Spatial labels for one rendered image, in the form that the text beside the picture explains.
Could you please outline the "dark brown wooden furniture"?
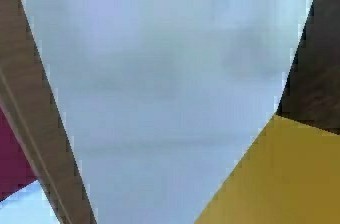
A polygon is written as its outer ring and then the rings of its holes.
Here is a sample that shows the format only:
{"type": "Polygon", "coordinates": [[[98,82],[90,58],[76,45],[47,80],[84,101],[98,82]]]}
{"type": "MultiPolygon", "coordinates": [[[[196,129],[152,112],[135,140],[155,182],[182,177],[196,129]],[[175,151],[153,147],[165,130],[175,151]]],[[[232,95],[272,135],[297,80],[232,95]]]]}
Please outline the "dark brown wooden furniture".
{"type": "Polygon", "coordinates": [[[340,0],[313,0],[276,114],[340,135],[340,0]]]}

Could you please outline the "light brown wooden furniture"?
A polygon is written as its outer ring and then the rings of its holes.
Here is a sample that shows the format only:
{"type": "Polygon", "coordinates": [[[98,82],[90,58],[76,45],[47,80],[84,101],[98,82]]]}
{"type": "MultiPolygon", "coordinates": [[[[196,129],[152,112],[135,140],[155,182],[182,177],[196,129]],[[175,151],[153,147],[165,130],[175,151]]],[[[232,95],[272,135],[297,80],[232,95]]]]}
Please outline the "light brown wooden furniture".
{"type": "Polygon", "coordinates": [[[0,106],[61,224],[97,224],[21,0],[0,0],[0,106]]]}

